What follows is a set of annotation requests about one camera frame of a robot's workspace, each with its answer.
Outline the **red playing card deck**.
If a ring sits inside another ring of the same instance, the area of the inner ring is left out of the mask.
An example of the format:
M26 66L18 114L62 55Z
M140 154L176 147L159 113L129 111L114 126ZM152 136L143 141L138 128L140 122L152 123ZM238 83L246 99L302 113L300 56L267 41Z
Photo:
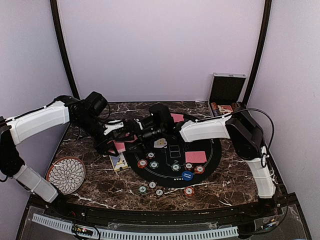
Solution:
M116 142L114 141L115 148L118 153L122 153L126 151L125 143L124 142Z

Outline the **three of diamonds card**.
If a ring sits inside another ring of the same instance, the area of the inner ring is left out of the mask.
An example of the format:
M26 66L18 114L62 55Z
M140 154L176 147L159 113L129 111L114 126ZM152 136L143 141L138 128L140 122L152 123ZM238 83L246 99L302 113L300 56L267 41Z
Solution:
M167 147L168 143L165 138L160 138L156 140L153 144L153 147L155 149L165 149Z

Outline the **red card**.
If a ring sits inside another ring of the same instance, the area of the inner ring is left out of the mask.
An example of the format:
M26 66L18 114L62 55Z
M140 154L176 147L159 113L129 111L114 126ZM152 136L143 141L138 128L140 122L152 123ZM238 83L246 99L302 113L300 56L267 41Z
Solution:
M205 151L187 151L185 152L185 162L186 163L206 163L207 157Z
M183 114L171 113L170 115L175 123L183 122L185 120Z
M135 134L129 134L127 133L124 137L123 137L123 142L125 143L133 143L137 140L137 136Z

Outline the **green poker chip stack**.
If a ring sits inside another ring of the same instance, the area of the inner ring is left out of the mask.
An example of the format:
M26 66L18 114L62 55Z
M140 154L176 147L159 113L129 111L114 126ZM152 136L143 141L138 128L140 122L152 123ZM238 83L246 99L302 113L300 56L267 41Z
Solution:
M138 192L143 195L143 194L146 194L148 192L148 189L147 189L146 186L141 185L141 186L138 187Z

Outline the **blue small blind button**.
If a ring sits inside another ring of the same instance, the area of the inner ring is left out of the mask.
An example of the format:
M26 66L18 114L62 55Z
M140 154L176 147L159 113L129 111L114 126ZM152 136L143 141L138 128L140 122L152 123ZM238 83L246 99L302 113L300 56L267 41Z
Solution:
M193 179L193 173L191 171L183 171L182 174L181 174L181 178L184 180L184 181L191 181Z

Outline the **red poker chip stack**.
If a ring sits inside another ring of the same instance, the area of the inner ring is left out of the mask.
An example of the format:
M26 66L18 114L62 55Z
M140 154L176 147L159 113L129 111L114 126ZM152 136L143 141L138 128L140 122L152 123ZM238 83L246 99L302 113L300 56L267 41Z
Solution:
M191 186L185 187L183 192L187 197L191 197L191 196L193 196L195 194L195 190Z

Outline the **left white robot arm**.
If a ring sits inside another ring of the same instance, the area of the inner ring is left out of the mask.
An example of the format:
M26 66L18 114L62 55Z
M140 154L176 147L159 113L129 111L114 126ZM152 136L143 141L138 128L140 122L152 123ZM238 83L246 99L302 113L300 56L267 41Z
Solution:
M32 194L50 203L60 218L67 218L70 206L59 199L59 191L44 178L53 150L62 133L58 128L73 124L93 138L95 150L103 155L116 152L111 133L124 127L122 120L102 119L109 104L98 92L85 99L60 95L38 109L0 118L0 172L14 179Z

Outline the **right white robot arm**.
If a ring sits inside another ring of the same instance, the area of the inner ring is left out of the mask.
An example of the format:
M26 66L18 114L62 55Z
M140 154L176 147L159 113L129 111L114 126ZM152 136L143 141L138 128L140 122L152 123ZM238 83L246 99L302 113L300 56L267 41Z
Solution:
M202 120L187 116L176 122L167 106L155 104L149 114L136 140L126 145L125 158L140 177L160 187L184 188L192 195L192 186L217 169L222 158L220 140L229 139L249 166L263 199L255 205L255 213L266 217L274 210L271 198L276 185L267 164L264 133L246 109Z

